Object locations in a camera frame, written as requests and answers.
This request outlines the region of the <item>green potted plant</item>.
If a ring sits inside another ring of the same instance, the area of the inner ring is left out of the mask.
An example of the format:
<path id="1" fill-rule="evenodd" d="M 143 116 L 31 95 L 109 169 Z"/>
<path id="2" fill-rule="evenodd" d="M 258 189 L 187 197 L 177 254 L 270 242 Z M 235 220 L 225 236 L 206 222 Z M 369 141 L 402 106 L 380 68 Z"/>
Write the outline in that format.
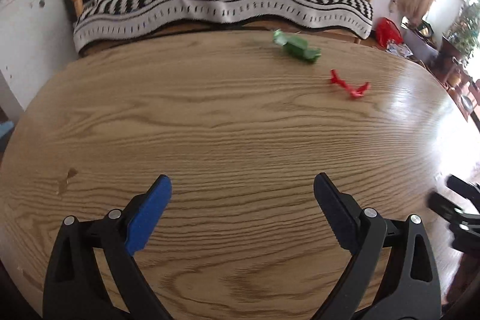
<path id="1" fill-rule="evenodd" d="M 448 33 L 448 41 L 462 53 L 462 59 L 468 62 L 476 48 L 479 48 L 479 3 L 463 8 Z"/>

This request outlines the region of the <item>red candy wrapper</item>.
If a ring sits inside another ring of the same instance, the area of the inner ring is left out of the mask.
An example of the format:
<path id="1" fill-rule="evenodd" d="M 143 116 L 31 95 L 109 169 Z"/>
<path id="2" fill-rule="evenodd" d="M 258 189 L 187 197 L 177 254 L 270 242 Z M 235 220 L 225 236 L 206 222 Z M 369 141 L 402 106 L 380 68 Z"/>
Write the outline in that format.
<path id="1" fill-rule="evenodd" d="M 346 82 L 344 79 L 340 78 L 337 71 L 335 69 L 332 69 L 330 71 L 330 79 L 329 82 L 332 85 L 337 85 L 344 89 L 350 96 L 351 99 L 360 99 L 362 98 L 370 89 L 370 83 L 365 82 L 363 85 L 360 85 L 358 87 L 355 87 L 353 85 L 350 85 L 348 82 Z"/>

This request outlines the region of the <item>red plastic bag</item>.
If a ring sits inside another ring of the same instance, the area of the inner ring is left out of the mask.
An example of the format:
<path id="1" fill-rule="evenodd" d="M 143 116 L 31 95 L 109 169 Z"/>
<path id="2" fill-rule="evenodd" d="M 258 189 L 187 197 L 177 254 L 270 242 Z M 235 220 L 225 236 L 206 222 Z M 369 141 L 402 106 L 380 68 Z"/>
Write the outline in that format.
<path id="1" fill-rule="evenodd" d="M 383 49 L 387 49 L 389 44 L 400 45 L 404 42 L 400 29 L 386 17 L 381 17 L 377 21 L 375 39 Z"/>

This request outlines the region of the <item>green candy wrapper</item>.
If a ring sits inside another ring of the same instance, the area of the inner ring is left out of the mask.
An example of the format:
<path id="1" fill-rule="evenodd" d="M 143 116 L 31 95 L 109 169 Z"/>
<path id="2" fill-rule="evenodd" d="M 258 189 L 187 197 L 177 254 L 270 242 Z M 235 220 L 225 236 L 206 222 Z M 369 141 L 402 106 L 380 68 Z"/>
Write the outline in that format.
<path id="1" fill-rule="evenodd" d="M 273 32 L 272 40 L 289 56 L 304 62 L 315 63 L 321 56 L 321 50 L 310 47 L 306 39 L 298 35 L 285 34 L 280 29 Z"/>

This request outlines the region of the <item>white side cabinet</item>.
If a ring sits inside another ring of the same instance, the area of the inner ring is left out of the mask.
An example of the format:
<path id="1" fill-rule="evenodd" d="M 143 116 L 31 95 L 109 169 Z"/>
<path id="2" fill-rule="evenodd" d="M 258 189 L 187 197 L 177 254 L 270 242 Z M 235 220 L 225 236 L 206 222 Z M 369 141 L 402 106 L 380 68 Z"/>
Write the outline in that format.
<path id="1" fill-rule="evenodd" d="M 64 0 L 1 1 L 1 110 L 16 123 L 42 86 L 78 59 Z"/>

